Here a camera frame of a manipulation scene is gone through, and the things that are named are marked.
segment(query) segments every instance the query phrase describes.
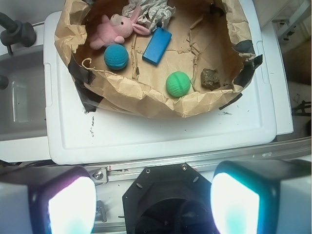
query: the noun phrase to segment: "white crumpled paper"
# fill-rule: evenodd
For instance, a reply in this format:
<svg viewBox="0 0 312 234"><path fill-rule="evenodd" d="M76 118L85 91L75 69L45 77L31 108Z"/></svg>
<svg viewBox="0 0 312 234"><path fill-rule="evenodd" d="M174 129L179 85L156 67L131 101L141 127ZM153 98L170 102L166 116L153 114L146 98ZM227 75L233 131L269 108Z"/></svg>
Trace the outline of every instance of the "white crumpled paper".
<svg viewBox="0 0 312 234"><path fill-rule="evenodd" d="M130 17L136 6L141 6L142 11L137 22L146 24L147 28L153 32L157 26L166 28L171 16L176 12L176 8L168 6L167 2L167 0L129 0L129 5L122 9L122 15Z"/></svg>

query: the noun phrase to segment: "screw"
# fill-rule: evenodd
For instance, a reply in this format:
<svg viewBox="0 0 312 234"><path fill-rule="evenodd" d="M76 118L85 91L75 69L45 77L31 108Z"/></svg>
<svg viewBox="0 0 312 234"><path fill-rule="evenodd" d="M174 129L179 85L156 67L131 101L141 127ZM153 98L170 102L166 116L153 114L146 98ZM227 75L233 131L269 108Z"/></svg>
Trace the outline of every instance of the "screw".
<svg viewBox="0 0 312 234"><path fill-rule="evenodd" d="M93 178L96 179L96 180L101 180L103 179L104 175L103 175L103 172L102 171L96 171L93 173Z"/></svg>
<svg viewBox="0 0 312 234"><path fill-rule="evenodd" d="M187 169L187 165L183 164L182 165L182 170L186 171L186 169Z"/></svg>

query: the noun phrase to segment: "stuffed bunny face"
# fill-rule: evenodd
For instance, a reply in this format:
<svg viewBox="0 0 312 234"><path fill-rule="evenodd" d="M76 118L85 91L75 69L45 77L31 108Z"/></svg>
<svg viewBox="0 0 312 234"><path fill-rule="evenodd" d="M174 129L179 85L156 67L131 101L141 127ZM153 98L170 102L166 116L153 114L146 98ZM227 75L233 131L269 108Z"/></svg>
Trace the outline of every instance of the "stuffed bunny face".
<svg viewBox="0 0 312 234"><path fill-rule="evenodd" d="M127 38L132 34L132 24L131 20L125 16L115 14L111 17L113 30L117 33L117 35L122 36L123 38Z"/></svg>
<svg viewBox="0 0 312 234"><path fill-rule="evenodd" d="M109 19L107 15L102 16L102 23L97 26L97 32L93 34L89 41L90 47L94 50L102 46L112 44L123 44L125 38L129 37L133 31L141 35L149 35L151 31L141 25L136 24L141 7L137 7L131 18L115 14Z"/></svg>

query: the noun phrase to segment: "stuffed bunny ear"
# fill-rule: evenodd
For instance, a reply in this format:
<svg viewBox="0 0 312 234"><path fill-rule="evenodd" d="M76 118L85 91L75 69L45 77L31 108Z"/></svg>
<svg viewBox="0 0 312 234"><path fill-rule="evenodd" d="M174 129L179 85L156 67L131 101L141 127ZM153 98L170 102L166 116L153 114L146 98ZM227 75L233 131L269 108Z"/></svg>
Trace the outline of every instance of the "stuffed bunny ear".
<svg viewBox="0 0 312 234"><path fill-rule="evenodd" d="M150 35L151 31L141 25L138 25L136 23L132 24L133 26L133 31L135 31L136 33L140 34L140 35Z"/></svg>
<svg viewBox="0 0 312 234"><path fill-rule="evenodd" d="M140 13L141 13L141 7L137 6L135 8L134 12L131 15L131 18L130 18L132 23L136 23L137 22L137 18L140 16Z"/></svg>

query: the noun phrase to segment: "black handle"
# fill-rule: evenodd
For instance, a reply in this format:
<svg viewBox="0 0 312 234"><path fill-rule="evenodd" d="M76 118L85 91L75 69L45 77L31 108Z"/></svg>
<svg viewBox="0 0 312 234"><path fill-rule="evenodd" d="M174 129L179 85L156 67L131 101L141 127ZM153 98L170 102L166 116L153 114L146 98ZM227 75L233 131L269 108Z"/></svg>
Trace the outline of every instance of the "black handle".
<svg viewBox="0 0 312 234"><path fill-rule="evenodd" d="M18 25L9 18L6 14L0 12L0 25L8 30L10 33L13 33L17 30Z"/></svg>

